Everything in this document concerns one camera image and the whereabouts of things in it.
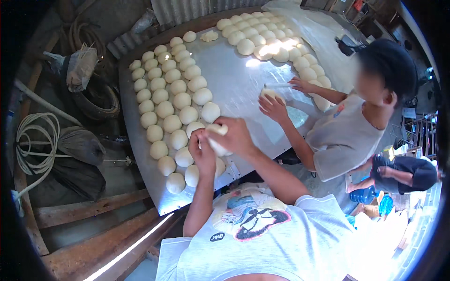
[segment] person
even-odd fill
[[[323,182],[360,166],[374,154],[394,107],[415,89],[414,62],[395,42],[376,40],[357,55],[361,70],[349,95],[297,77],[289,81],[293,89],[318,94],[337,104],[304,139],[279,98],[259,98],[260,111],[280,124],[301,163],[317,172]]]
[[[184,237],[162,240],[156,280],[341,281],[355,230],[334,196],[312,197],[253,144],[243,119],[215,123],[228,126],[226,135],[205,129],[191,135],[200,178]],[[244,183],[213,200],[216,156],[207,138],[246,160],[265,182]]]
[[[395,157],[394,161],[381,154],[372,156],[360,167],[349,172],[362,171],[372,166],[370,176],[353,184],[351,176],[346,178],[346,193],[374,186],[375,190],[388,193],[424,191],[432,187],[441,178],[437,167],[427,158],[417,159],[409,156]]]

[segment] hand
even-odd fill
[[[217,141],[228,151],[244,156],[257,149],[253,144],[244,119],[221,116],[217,118],[214,123],[219,125],[227,125],[228,132],[224,136],[212,131],[206,131],[206,133],[208,137]]]
[[[209,145],[206,130],[204,128],[192,132],[189,142],[189,153],[198,167],[200,176],[212,176],[214,178],[214,173],[216,172],[216,154]]]
[[[392,168],[387,167],[387,166],[381,166],[381,167],[378,167],[377,171],[382,178],[391,178]]]
[[[316,93],[319,86],[308,83],[308,81],[293,77],[288,83],[294,84],[292,89],[303,92],[304,94]]]
[[[275,96],[274,99],[269,95],[264,95],[264,97],[259,96],[259,104],[259,110],[273,121],[281,124],[282,122],[290,120],[286,106],[279,97]]]

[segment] gray t-shirt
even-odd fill
[[[314,152],[314,166],[326,182],[361,166],[375,153],[384,130],[363,116],[364,100],[351,93],[325,112],[305,137]]]
[[[305,195],[291,206],[265,183],[245,183],[214,200],[194,237],[162,240],[156,280],[269,273],[290,281],[341,281],[351,265],[353,234],[333,195]]]

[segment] black garbage bag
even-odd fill
[[[58,149],[87,164],[98,166],[105,158],[106,150],[99,139],[82,127],[68,127],[59,134]]]
[[[89,201],[97,201],[106,187],[106,180],[96,166],[75,158],[56,157],[50,175]]]

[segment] man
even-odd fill
[[[297,77],[290,81],[293,89],[318,94],[337,104],[325,112],[305,139],[280,99],[259,99],[261,112],[280,124],[301,163],[317,172],[323,182],[360,166],[374,154],[394,107],[415,89],[413,60],[395,42],[377,40],[357,54],[361,70],[349,95]]]
[[[253,144],[243,119],[215,123],[228,126],[225,136],[204,129],[191,135],[200,179],[184,237],[161,243],[156,280],[341,281],[354,228],[334,196],[311,197]],[[265,183],[245,183],[213,200],[216,156],[208,137],[249,162]]]
[[[405,192],[423,191],[432,187],[440,178],[437,168],[426,157],[396,157],[394,161],[374,155],[360,167],[350,172],[362,171],[372,166],[370,177],[353,184],[346,180],[346,193],[375,186],[377,191],[404,194]]]

